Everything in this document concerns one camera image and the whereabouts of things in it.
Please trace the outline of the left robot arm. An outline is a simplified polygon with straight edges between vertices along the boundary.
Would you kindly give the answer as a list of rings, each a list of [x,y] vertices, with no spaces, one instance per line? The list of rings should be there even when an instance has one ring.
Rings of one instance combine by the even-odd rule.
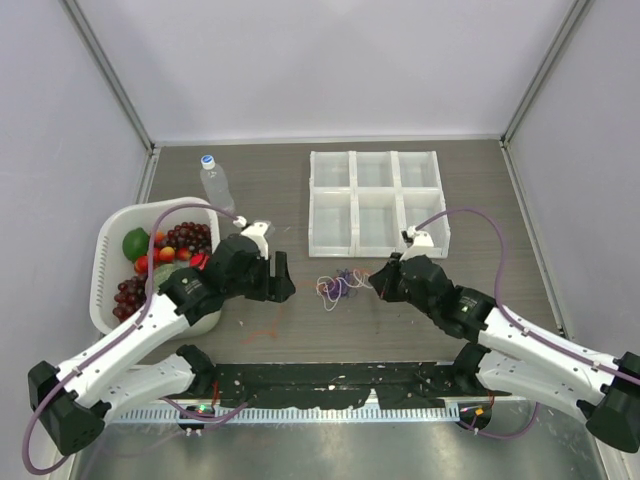
[[[200,399],[211,391],[213,367],[192,346],[137,373],[130,369],[229,299],[283,303],[291,297],[296,288],[287,255],[266,254],[265,245],[264,238],[243,234],[224,239],[198,264],[174,270],[147,304],[99,342],[57,366],[41,361],[29,370],[34,417],[60,454],[83,450],[118,414],[139,404],[183,392]]]

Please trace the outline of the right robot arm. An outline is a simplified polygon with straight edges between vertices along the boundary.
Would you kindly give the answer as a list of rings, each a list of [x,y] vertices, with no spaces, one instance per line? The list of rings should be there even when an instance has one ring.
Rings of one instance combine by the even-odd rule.
[[[639,357],[576,344],[515,314],[496,299],[454,284],[424,255],[392,255],[370,283],[383,301],[404,302],[445,334],[466,340],[474,360],[451,371],[457,391],[481,388],[525,397],[579,421],[598,440],[639,450]]]

